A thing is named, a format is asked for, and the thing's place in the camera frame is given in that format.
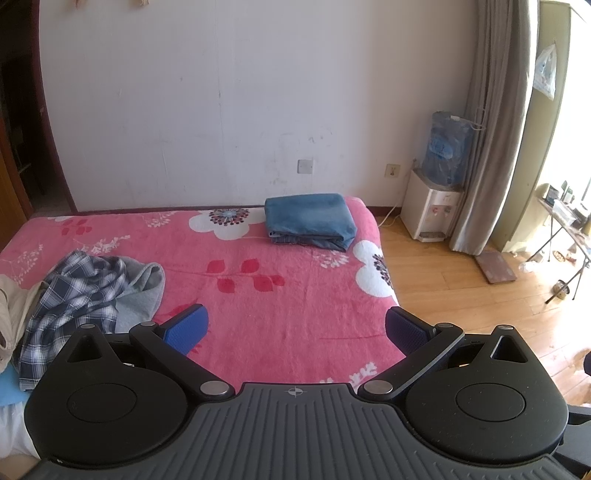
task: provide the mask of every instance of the white flower print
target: white flower print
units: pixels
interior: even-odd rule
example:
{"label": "white flower print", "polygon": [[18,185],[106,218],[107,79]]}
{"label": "white flower print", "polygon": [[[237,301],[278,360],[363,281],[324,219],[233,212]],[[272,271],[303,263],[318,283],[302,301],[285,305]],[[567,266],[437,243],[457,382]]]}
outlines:
{"label": "white flower print", "polygon": [[10,265],[12,270],[12,275],[9,275],[10,278],[16,283],[20,285],[31,269],[39,260],[39,256],[43,251],[43,245],[39,245],[35,250],[25,251],[20,254],[16,260],[1,260],[6,262]]}
{"label": "white flower print", "polygon": [[329,250],[328,252],[314,250],[312,258],[316,260],[322,268],[338,268],[341,265],[349,263],[349,256],[337,250]]}
{"label": "white flower print", "polygon": [[157,228],[159,226],[164,226],[170,223],[170,217],[172,217],[175,213],[178,212],[159,212],[159,213],[152,213],[149,215],[142,215],[144,222],[148,225],[149,228]]}
{"label": "white flower print", "polygon": [[382,249],[369,240],[361,240],[353,247],[353,255],[365,264],[355,276],[359,288],[374,297],[396,300]]}
{"label": "white flower print", "polygon": [[[378,367],[375,366],[375,363],[370,362],[365,364],[365,367],[359,369],[358,372],[355,372],[352,375],[349,375],[349,383],[353,390],[357,392],[359,386],[365,381],[366,378],[374,377],[378,374]],[[320,383],[335,383],[332,377],[328,377],[326,380],[320,380]]]}
{"label": "white flower print", "polygon": [[122,240],[129,240],[129,239],[130,239],[129,235],[116,236],[110,242],[107,242],[106,238],[102,238],[94,245],[86,245],[81,242],[78,242],[78,240],[75,240],[75,241],[82,245],[82,247],[80,247],[80,250],[82,250],[83,252],[90,253],[92,255],[100,255],[100,254],[107,254],[107,253],[111,252],[112,250],[114,250],[115,248],[117,248],[119,246],[119,242],[121,242]]}
{"label": "white flower print", "polygon": [[224,208],[204,210],[189,219],[189,228],[195,232],[211,232],[220,240],[237,240],[245,236],[250,225],[265,222],[263,208]]}

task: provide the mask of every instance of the ribbed gray surface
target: ribbed gray surface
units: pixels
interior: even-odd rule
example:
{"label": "ribbed gray surface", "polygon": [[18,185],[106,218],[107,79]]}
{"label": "ribbed gray surface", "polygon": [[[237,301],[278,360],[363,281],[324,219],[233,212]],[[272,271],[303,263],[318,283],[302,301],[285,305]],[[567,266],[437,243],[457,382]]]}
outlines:
{"label": "ribbed gray surface", "polygon": [[233,400],[198,408],[172,444],[134,465],[80,471],[41,462],[26,478],[574,479],[549,456],[513,468],[457,463],[416,440],[392,407],[359,401],[346,385],[298,388],[294,396],[295,386],[247,384]]}

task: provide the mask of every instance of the curtain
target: curtain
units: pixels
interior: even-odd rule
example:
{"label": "curtain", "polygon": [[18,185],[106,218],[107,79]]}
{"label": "curtain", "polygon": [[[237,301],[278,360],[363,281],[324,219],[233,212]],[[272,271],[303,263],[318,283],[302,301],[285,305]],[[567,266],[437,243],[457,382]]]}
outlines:
{"label": "curtain", "polygon": [[505,203],[530,102],[537,0],[477,0],[478,43],[465,118],[475,132],[450,248],[484,249]]}

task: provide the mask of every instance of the table leg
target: table leg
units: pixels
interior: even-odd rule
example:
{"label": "table leg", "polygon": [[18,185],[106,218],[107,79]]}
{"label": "table leg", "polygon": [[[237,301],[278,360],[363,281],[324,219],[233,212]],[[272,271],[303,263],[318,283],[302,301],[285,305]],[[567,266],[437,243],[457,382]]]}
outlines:
{"label": "table leg", "polygon": [[552,239],[554,238],[552,235],[553,229],[554,229],[554,217],[552,215],[550,215],[550,241],[548,242],[549,243],[549,245],[548,245],[548,262],[550,261],[550,258],[552,257]]}
{"label": "table leg", "polygon": [[572,281],[573,281],[573,280],[574,280],[574,279],[577,277],[577,275],[582,275],[582,274],[583,274],[583,269],[584,269],[584,268],[585,268],[585,266],[584,266],[584,263],[583,263],[583,266],[581,267],[581,269],[580,269],[580,270],[579,270],[577,273],[575,273],[575,274],[572,276],[572,278],[571,278],[571,279],[570,279],[570,280],[569,280],[567,283],[565,283],[565,284],[564,284],[564,286],[563,286],[563,287],[562,287],[562,288],[561,288],[559,291],[557,291],[557,292],[556,292],[554,295],[552,295],[552,296],[551,296],[551,297],[550,297],[548,300],[546,300],[544,303],[545,303],[546,305],[548,305],[548,304],[549,304],[549,303],[550,303],[552,300],[554,300],[554,299],[557,297],[557,295],[558,295],[558,294],[559,294],[561,291],[563,291],[563,290],[564,290],[564,289],[565,289],[565,288],[566,288],[566,287],[569,285],[569,283],[571,283],[571,282],[572,282]]}
{"label": "table leg", "polygon": [[562,228],[563,228],[563,227],[562,227],[562,226],[560,226],[560,228],[559,228],[558,230],[556,230],[556,233],[555,233],[554,235],[552,235],[552,236],[550,237],[550,239],[549,239],[549,240],[548,240],[548,241],[547,241],[547,242],[546,242],[544,245],[542,245],[542,246],[541,246],[541,247],[538,249],[538,251],[537,251],[535,254],[533,254],[531,257],[529,257],[529,258],[526,260],[526,262],[529,262],[529,261],[531,261],[531,259],[532,259],[532,258],[534,258],[534,257],[535,257],[537,254],[539,254],[539,253],[540,253],[540,252],[541,252],[541,251],[544,249],[544,247],[545,247],[546,245],[548,245],[548,244],[549,244],[549,243],[552,241],[552,239],[553,239],[553,238],[554,238],[556,235],[558,235],[558,233],[559,233],[559,232],[562,230]]}
{"label": "table leg", "polygon": [[579,280],[577,282],[577,288],[574,291],[573,300],[577,296],[577,292],[579,291],[579,285],[581,283],[581,278],[583,277],[583,272],[584,272],[585,267],[587,266],[588,263],[589,263],[589,260],[587,260],[587,258],[585,258],[585,260],[583,261],[583,268],[581,268],[581,274],[579,275]]}

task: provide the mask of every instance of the baseboard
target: baseboard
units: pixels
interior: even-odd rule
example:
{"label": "baseboard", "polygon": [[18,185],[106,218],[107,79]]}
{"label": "baseboard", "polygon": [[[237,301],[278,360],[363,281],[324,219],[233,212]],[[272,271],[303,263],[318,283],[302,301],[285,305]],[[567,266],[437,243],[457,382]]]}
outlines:
{"label": "baseboard", "polygon": [[[368,206],[368,210],[373,214],[374,217],[385,217],[392,207],[372,207]],[[394,211],[390,214],[390,216],[397,216],[400,215],[402,212],[402,207],[396,207]]]}
{"label": "baseboard", "polygon": [[[108,215],[110,213],[150,213],[150,212],[170,212],[171,210],[215,210],[218,208],[257,208],[263,205],[216,205],[216,206],[194,206],[194,207],[155,207],[155,208],[122,208],[114,210],[86,210],[84,212],[77,212],[75,215]],[[376,217],[384,217],[388,214],[392,207],[372,207],[368,206],[368,210]],[[390,216],[400,215],[402,207],[396,207]]]}
{"label": "baseboard", "polygon": [[195,207],[154,207],[154,208],[121,208],[115,210],[86,210],[74,215],[109,215],[111,213],[152,213],[152,212],[181,212],[184,210],[216,210],[223,208],[258,208],[263,205],[207,205]]}

